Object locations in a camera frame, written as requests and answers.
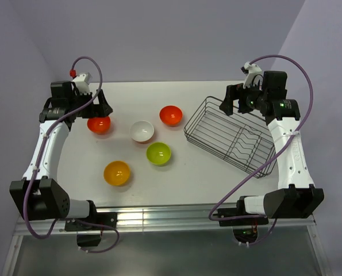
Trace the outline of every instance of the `bowl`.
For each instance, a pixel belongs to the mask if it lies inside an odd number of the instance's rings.
[[[103,135],[106,134],[111,126],[111,119],[107,117],[103,118],[90,118],[87,122],[87,127],[92,132]]]
[[[132,140],[145,143],[153,137],[154,126],[147,121],[139,121],[130,127],[130,136]]]
[[[113,161],[104,169],[103,176],[108,184],[121,186],[130,177],[130,167],[123,161]]]
[[[182,111],[177,106],[168,105],[161,109],[159,117],[163,123],[174,127],[181,122]]]
[[[171,158],[171,149],[164,143],[155,142],[148,147],[147,158],[154,165],[164,165]]]

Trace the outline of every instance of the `white table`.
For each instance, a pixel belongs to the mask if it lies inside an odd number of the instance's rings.
[[[225,82],[134,82],[105,83],[103,90],[114,112],[108,135],[97,136],[77,119],[63,147],[57,180],[71,198],[93,200],[97,206],[154,206],[207,204],[218,202],[247,173],[187,142],[183,127],[209,95],[223,99]],[[95,91],[98,84],[93,83]],[[159,111],[176,105],[183,111],[178,127],[164,125]],[[137,144],[129,137],[130,126],[147,120],[155,127],[155,141],[167,143],[172,159],[156,167],[147,160],[149,144]],[[113,187],[103,178],[103,169],[114,160],[130,165],[132,176],[123,187]],[[276,189],[277,167],[262,179],[251,179],[227,202],[243,195],[263,195]]]

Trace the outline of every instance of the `purple wall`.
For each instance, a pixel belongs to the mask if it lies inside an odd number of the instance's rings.
[[[247,60],[279,52],[304,0],[11,2],[61,79],[90,55],[105,81],[134,82],[241,79]]]
[[[306,0],[280,54],[298,61],[313,82],[314,106],[302,130],[308,168],[325,200],[315,212],[320,238],[335,276],[342,276],[342,0]],[[306,112],[308,86],[286,61],[289,97]]]
[[[0,273],[18,215],[9,186],[29,164],[53,80],[11,3],[0,0]]]

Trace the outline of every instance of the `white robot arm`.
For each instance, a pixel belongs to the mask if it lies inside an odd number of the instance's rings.
[[[22,180],[13,181],[10,185],[10,194],[21,216],[24,217],[25,191],[29,181],[32,180],[33,173],[36,171],[28,202],[29,221],[65,218],[87,219],[91,223],[97,221],[98,214],[92,201],[73,200],[56,182],[63,144],[75,119],[77,117],[106,117],[112,112],[112,108],[105,100],[103,91],[100,90],[98,92],[98,104],[91,103],[79,113],[69,116],[66,120],[57,124],[57,120],[63,115],[92,99],[92,93],[89,90],[90,79],[89,73],[83,73],[76,76],[72,81],[51,83],[52,97],[47,100],[43,111],[39,115],[39,139],[32,161]],[[52,125],[55,126],[48,136],[48,129]],[[36,164],[36,161],[39,160],[38,154],[44,138],[46,138],[46,143],[43,148],[42,158],[39,164]]]
[[[236,211],[228,217],[261,214],[274,219],[306,218],[323,201],[324,192],[315,188],[306,165],[301,134],[300,131],[296,131],[300,124],[299,108],[295,100],[286,99],[287,74],[281,71],[263,73],[259,66],[249,62],[241,69],[247,75],[244,83],[227,87],[226,97],[220,109],[231,116],[233,101],[238,99],[240,113],[259,110],[265,117],[274,141],[275,152],[279,152],[289,138],[293,138],[286,150],[277,158],[277,190],[265,195],[241,197],[237,202]],[[229,226],[246,222],[241,221],[234,220]]]

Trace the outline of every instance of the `wire basket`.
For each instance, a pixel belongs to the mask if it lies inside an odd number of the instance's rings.
[[[221,103],[211,96],[201,103],[184,128],[186,139],[250,174],[275,153],[270,132],[263,119],[251,113],[241,115],[235,106],[233,115],[227,116],[219,109]],[[255,177],[270,175],[275,163]]]

